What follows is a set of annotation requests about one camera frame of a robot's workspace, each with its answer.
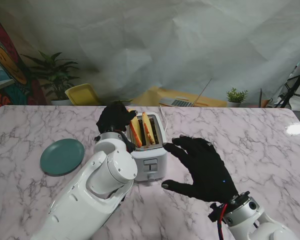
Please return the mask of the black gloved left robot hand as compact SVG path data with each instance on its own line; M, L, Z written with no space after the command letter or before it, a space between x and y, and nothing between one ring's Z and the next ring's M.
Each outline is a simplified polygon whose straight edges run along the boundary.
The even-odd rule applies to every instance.
M112 102L102 111L96 125L99 133L121 131L125 132L131 120L136 117L136 110L128 111L121 101Z

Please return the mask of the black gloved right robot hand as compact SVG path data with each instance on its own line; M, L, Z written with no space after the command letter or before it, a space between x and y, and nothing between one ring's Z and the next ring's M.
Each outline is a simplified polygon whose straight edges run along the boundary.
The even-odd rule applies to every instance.
M161 184L165 190L221 204L230 202L238 195L224 161L209 141L180 135L171 143L164 143L163 148L179 159L193 180L192 184L165 180Z

